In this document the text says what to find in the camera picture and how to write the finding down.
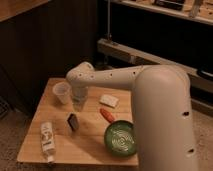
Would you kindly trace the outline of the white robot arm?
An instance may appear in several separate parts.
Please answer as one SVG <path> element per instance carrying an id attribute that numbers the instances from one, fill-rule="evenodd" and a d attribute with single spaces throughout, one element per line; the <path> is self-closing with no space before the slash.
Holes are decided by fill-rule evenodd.
<path id="1" fill-rule="evenodd" d="M 89 86 L 129 90 L 140 171 L 199 171 L 190 79 L 176 65 L 96 71 L 83 62 L 66 74 L 77 101 Z"/>

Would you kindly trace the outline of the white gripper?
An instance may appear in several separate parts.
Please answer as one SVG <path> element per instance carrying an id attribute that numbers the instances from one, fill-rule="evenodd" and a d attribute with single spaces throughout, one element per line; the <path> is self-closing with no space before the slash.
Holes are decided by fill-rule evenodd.
<path id="1" fill-rule="evenodd" d="M 87 87 L 72 87 L 71 99 L 76 111 L 82 111 L 88 96 Z"/>

